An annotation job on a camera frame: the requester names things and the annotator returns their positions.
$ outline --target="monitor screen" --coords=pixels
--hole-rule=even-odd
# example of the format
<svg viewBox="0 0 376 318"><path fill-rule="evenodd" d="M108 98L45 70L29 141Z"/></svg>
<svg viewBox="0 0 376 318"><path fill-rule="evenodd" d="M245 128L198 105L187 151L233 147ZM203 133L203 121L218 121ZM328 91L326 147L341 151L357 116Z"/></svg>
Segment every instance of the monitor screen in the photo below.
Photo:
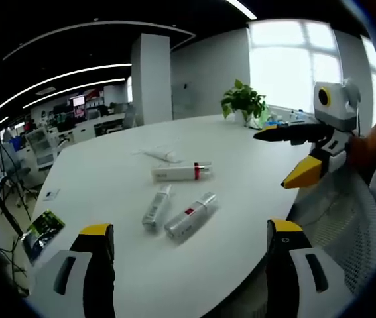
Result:
<svg viewBox="0 0 376 318"><path fill-rule="evenodd" d="M73 107L84 105L84 95L77 96L77 97L73 98L72 99L72 105L73 105Z"/></svg>

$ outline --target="white wall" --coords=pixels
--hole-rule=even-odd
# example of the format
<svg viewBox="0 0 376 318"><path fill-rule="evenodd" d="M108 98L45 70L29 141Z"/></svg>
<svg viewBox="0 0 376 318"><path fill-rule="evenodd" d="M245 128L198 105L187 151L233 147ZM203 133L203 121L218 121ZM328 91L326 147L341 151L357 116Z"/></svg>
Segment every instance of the white wall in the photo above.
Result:
<svg viewBox="0 0 376 318"><path fill-rule="evenodd" d="M369 62L360 38L334 31L344 78L361 91L361 133L372 123L373 94ZM220 101L235 79L249 84L247 29L223 33L191 44L171 54L174 119L221 113ZM289 112L274 109L287 118Z"/></svg>
<svg viewBox="0 0 376 318"><path fill-rule="evenodd" d="M221 113L220 101L235 80L249 84L247 29L172 52L171 67L174 119Z"/></svg>
<svg viewBox="0 0 376 318"><path fill-rule="evenodd" d="M132 62L132 104L136 107L137 123L143 124L142 110L142 85L141 85L141 37L139 37L132 45L130 56Z"/></svg>
<svg viewBox="0 0 376 318"><path fill-rule="evenodd" d="M106 106L111 103L127 103L127 86L110 85L103 88L103 98Z"/></svg>
<svg viewBox="0 0 376 318"><path fill-rule="evenodd" d="M367 135L372 127L373 92L371 69L366 51L360 38L337 30L334 33L340 52L343 77L351 78L360 89L361 134Z"/></svg>

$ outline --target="desk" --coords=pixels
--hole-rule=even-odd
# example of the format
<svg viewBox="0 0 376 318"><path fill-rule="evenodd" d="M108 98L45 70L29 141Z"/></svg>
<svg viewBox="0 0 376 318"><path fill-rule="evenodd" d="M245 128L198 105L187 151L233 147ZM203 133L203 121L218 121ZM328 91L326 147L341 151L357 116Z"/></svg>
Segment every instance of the desk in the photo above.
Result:
<svg viewBox="0 0 376 318"><path fill-rule="evenodd" d="M125 116L124 113L119 113L119 114L98 117L95 119L91 119L89 121L82 121L81 123L76 124L76 127L69 129L68 131L50 133L49 136L52 139L55 139L61 134L72 133L74 136L74 143L77 144L78 142L95 138L95 128L94 128L95 125L103 124L108 121L116 121L118 119L124 119L124 116Z"/></svg>
<svg viewBox="0 0 376 318"><path fill-rule="evenodd" d="M262 142L255 131L221 115L145 125L64 149L53 165L34 210L51 209L66 227L34 270L79 231L114 224L114 308L118 317L200 317L223 301L266 252L267 220L286 218L297 191L280 186L310 146ZM210 180L173 182L167 219L207 191L220 209L185 243L161 229L145 232L141 219L160 184L150 169L162 164L139 149L167 145L187 161L212 161ZM48 191L60 189L54 201Z"/></svg>

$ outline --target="led light strip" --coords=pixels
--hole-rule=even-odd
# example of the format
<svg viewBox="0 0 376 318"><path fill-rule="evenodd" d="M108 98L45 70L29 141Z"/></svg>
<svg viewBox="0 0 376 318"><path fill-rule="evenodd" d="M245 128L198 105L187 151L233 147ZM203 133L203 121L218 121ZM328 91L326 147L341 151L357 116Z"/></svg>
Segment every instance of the led light strip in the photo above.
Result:
<svg viewBox="0 0 376 318"><path fill-rule="evenodd" d="M252 13L245 5L240 3L238 0L226 0L228 3L233 5L236 9L240 10L244 15L246 15L250 20L255 20L257 17Z"/></svg>
<svg viewBox="0 0 376 318"><path fill-rule="evenodd" d="M38 103L39 101L43 101L43 100L45 100L45 99L47 99L49 97L56 96L56 95L59 95L59 94L62 94L62 93L66 93L68 91L74 91L75 89L79 89L79 88L83 88L83 87L87 87L87 86L101 85L101 84L106 84L106 83L113 83L113 82L116 82L116 81L125 81L125 79L124 78L109 79L107 81L97 81L95 83L89 83L89 84L84 84L84 85L80 85L80 86L68 88L68 89L65 89L64 91L59 91L57 93L53 93L53 94L50 94L48 96L42 97L42 98L38 99L37 101L32 101L31 103L23 106L23 109L27 108L27 107L30 107L31 105L34 105L35 103Z"/></svg>
<svg viewBox="0 0 376 318"><path fill-rule="evenodd" d="M13 99L17 98L18 96L20 96L20 95L22 95L22 94L30 91L31 89L33 89L35 87L38 87L40 85L43 85L45 83L48 83L50 81L57 80L58 78L64 78L66 76L70 76L70 75L78 74L78 73L82 73L82 72L88 72L88 71L94 71L94 70L102 70L104 68L121 68L123 66L132 66L132 63L110 64L110 65L94 66L92 68L83 68L81 70L76 70L76 71L73 71L73 72L68 72L68 73L65 73L65 74L61 74L61 75L55 76L54 78L50 78L50 79L44 80L44 81L42 81L40 83L34 84L33 86L30 86L29 88L26 88L26 89L20 91L19 93L17 93L14 96L8 98L6 101L4 101L2 104L0 104L0 108L2 108L3 106L5 106L6 104L8 104Z"/></svg>
<svg viewBox="0 0 376 318"><path fill-rule="evenodd" d="M6 116L4 119L2 119L2 120L0 121L0 124L3 123L4 121L6 121L8 118L9 118L9 116Z"/></svg>

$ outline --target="white bottle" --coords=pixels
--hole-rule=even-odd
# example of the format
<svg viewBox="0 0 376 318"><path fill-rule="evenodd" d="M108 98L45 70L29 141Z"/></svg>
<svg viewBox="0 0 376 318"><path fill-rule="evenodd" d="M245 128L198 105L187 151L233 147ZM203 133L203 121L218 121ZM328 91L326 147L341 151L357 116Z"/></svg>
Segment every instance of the white bottle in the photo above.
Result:
<svg viewBox="0 0 376 318"><path fill-rule="evenodd" d="M153 168L151 174L156 181L200 180L212 174L211 162L195 162L193 164L176 164Z"/></svg>
<svg viewBox="0 0 376 318"><path fill-rule="evenodd" d="M155 195L142 218L142 224L146 230L155 231L159 226L160 215L167 208L172 185L164 185Z"/></svg>
<svg viewBox="0 0 376 318"><path fill-rule="evenodd" d="M187 238L208 220L217 207L216 195L208 192L185 211L167 222L164 229L172 239Z"/></svg>

